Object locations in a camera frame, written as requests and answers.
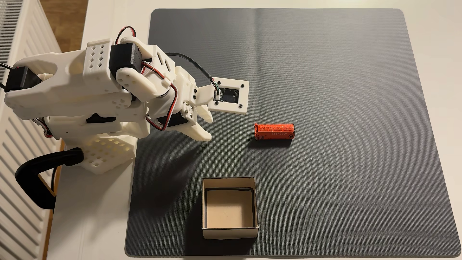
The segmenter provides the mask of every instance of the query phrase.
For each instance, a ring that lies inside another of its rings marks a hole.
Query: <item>white table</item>
[[[131,25],[147,43],[156,8],[399,8],[404,12],[420,81],[451,199],[462,230],[462,1],[454,0],[89,0],[82,48],[113,38]],[[127,137],[136,144],[135,138]],[[49,260],[126,260],[125,234],[133,164],[104,175],[79,167],[61,174],[48,250]],[[203,257],[186,257],[203,259]]]

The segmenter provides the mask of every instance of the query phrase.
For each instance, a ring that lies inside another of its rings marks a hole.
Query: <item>wooden floor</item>
[[[88,0],[41,0],[62,52],[79,50]]]

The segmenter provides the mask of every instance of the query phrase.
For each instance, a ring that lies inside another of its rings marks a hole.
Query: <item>black cable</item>
[[[210,80],[210,82],[212,83],[212,85],[215,87],[215,89],[217,91],[219,91],[219,88],[218,88],[218,85],[215,83],[215,81],[213,80],[213,77],[203,68],[201,67],[199,64],[197,64],[196,61],[194,61],[193,59],[191,59],[190,57],[184,55],[184,54],[181,54],[181,53],[177,53],[177,52],[166,52],[165,53],[167,56],[177,56],[177,57],[181,57],[183,59],[186,59],[187,61],[189,61],[190,63],[192,63],[194,65],[194,67],[198,68],[199,70],[201,70],[201,72]]]
[[[7,69],[13,69],[13,67],[10,67],[4,63],[0,63],[0,66],[4,67],[4,68],[7,68]]]
[[[56,175],[56,169],[57,169],[57,168],[58,168],[58,167],[55,167],[55,168],[53,169],[53,173],[51,174],[51,187],[50,187],[50,188],[51,188],[51,190],[52,190],[53,192],[55,192],[55,175]]]

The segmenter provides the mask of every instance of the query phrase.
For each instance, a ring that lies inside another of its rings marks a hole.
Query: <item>circuit board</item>
[[[220,88],[220,100],[221,102],[238,103],[239,102],[239,90],[232,88]]]

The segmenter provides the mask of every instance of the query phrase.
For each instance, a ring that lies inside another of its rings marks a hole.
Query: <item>red and black wire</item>
[[[45,123],[43,118],[34,118],[32,119],[36,124],[40,125],[43,128],[43,135],[46,138],[52,138],[53,134],[51,133],[50,129],[48,128],[47,124]]]
[[[148,69],[152,70],[153,72],[155,72],[161,79],[165,79],[165,76],[162,75],[162,73],[160,73],[160,71],[155,69],[153,66],[151,66],[146,61],[143,61],[142,65],[145,68],[148,68]],[[155,127],[157,130],[160,130],[160,131],[164,131],[165,128],[167,128],[167,126],[169,125],[170,118],[171,118],[171,115],[172,115],[172,112],[173,112],[173,108],[175,107],[176,98],[178,97],[178,90],[176,89],[176,86],[172,82],[170,82],[170,87],[173,88],[173,90],[175,91],[175,97],[174,97],[174,99],[172,101],[172,104],[170,105],[169,111],[167,113],[167,119],[166,119],[165,123],[162,126],[159,126],[159,125],[157,125],[156,123],[154,123],[151,120],[151,118],[149,117],[149,113],[146,114],[146,121],[148,121],[153,127]]]
[[[135,29],[134,29],[133,27],[131,27],[131,26],[124,26],[124,27],[120,30],[119,34],[117,35],[117,38],[115,39],[115,43],[116,43],[116,44],[119,43],[120,35],[123,33],[123,31],[125,31],[126,28],[130,28],[130,29],[132,30],[132,36],[133,36],[133,37],[136,37],[136,32],[135,32]]]

